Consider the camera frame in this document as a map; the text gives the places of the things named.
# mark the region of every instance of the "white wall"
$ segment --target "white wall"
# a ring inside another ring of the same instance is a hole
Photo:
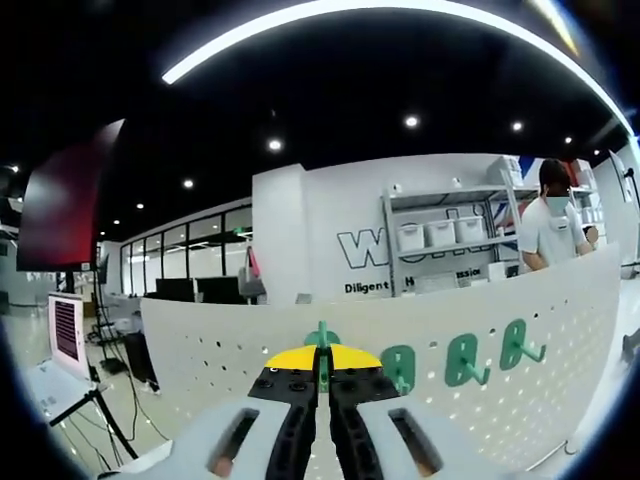
[[[253,177],[253,244],[272,305],[311,291],[304,177],[300,165]]]
[[[394,184],[402,191],[447,189],[452,179],[463,186],[486,185],[486,170],[498,154],[441,154],[396,157],[305,171],[300,165],[273,170],[253,179],[256,251],[269,303],[291,304],[303,286],[314,301],[360,300],[390,295],[389,262],[381,196]],[[526,185],[538,184],[543,159],[521,157]],[[482,215],[458,207],[452,217]],[[508,220],[506,210],[496,223]],[[446,218],[445,209],[405,213],[397,220],[424,224]],[[501,260],[515,260],[500,247]],[[400,262],[399,285],[423,276],[478,269],[493,261],[492,252]],[[307,268],[304,275],[301,268]]]
[[[358,295],[347,293],[353,284],[382,284],[389,280],[389,267],[380,196],[393,184],[403,192],[443,189],[457,177],[463,186],[483,184],[485,171],[499,155],[448,154],[397,157],[350,163],[307,172],[305,194],[309,225],[312,293],[317,300],[389,296],[382,288]],[[472,215],[460,209],[462,216]],[[424,223],[445,218],[443,211],[405,214],[407,222]],[[366,257],[358,248],[369,240],[372,248]],[[426,258],[403,265],[403,276],[425,275],[467,269],[488,263],[488,254],[443,259]]]
[[[640,168],[631,146],[627,145],[617,155],[622,160],[624,168],[633,168],[638,176],[636,181],[640,180]],[[598,165],[593,173],[602,202],[607,242],[617,242],[620,245],[623,264],[633,262],[637,260],[638,237],[640,235],[635,192],[631,202],[624,201],[616,167],[610,158]]]

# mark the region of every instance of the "black hair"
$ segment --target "black hair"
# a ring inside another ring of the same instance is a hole
[[[547,158],[542,165],[540,165],[540,191],[544,191],[544,187],[551,185],[559,185],[563,189],[567,190],[571,186],[571,179],[569,173],[565,169],[563,163],[560,160],[554,158]]]

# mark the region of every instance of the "ceiling light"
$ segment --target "ceiling light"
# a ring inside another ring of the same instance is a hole
[[[624,116],[624,113],[615,101],[591,75],[589,75],[582,67],[580,67],[580,65],[572,60],[568,55],[560,51],[557,47],[554,47],[548,41],[543,40],[539,36],[531,33],[529,30],[510,22],[509,20],[478,8],[447,0],[316,0],[314,2],[302,3],[293,7],[284,8],[251,20],[250,22],[229,30],[219,37],[205,43],[171,67],[162,76],[162,80],[168,84],[175,83],[195,67],[232,45],[280,25],[317,15],[341,12],[345,10],[360,10],[365,8],[402,8],[445,13],[488,25],[518,37],[536,47],[538,50],[543,51],[570,70],[585,85],[587,85],[593,93],[598,96],[598,98],[600,98],[609,110],[611,110],[627,131],[627,135],[634,135],[634,131],[629,120]]]
[[[409,128],[416,128],[418,126],[418,117],[415,115],[409,115],[404,119],[404,124]]]
[[[269,140],[269,150],[271,150],[272,152],[279,152],[280,150],[282,150],[282,142],[277,138]]]

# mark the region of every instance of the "box on shelf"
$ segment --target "box on shelf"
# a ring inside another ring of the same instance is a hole
[[[398,229],[398,248],[401,252],[424,248],[424,227],[415,224],[400,227]]]
[[[416,278],[415,292],[417,294],[452,290],[454,288],[458,288],[458,279],[455,273],[441,273]]]
[[[458,243],[475,243],[486,239],[481,216],[456,218],[455,232]]]
[[[497,282],[507,278],[506,265],[504,262],[495,262],[484,265],[480,268],[480,275],[489,282]]]
[[[427,222],[427,239],[430,247],[446,247],[456,243],[455,220],[433,220]]]
[[[504,185],[502,171],[507,172],[511,177],[511,183],[514,187],[524,186],[524,178],[522,177],[522,169],[518,162],[518,157],[510,155],[502,155],[487,168],[487,182],[490,185]]]

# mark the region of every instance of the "black ceiling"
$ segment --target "black ceiling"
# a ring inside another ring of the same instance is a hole
[[[544,26],[524,3],[500,7]],[[603,11],[596,7],[605,2],[573,3],[600,58],[612,60],[603,69],[608,89],[625,107],[637,105],[640,43],[631,32],[640,15],[634,20],[624,4]],[[518,39],[441,14],[373,9],[306,19],[232,47],[172,86],[161,82],[176,52],[282,4],[51,2],[17,21],[31,38],[10,74],[16,88],[0,162],[22,170],[9,194],[19,195],[30,168],[52,151],[120,118],[127,121],[99,208],[100,230],[117,240],[248,196],[252,174],[291,163],[440,152],[595,160],[595,148],[624,142],[621,127],[592,142],[611,114],[565,68]],[[419,128],[404,127],[407,114],[420,116]],[[514,120],[524,122],[519,134]],[[285,143],[277,155],[266,149],[273,136]],[[566,145],[565,136],[574,141]]]

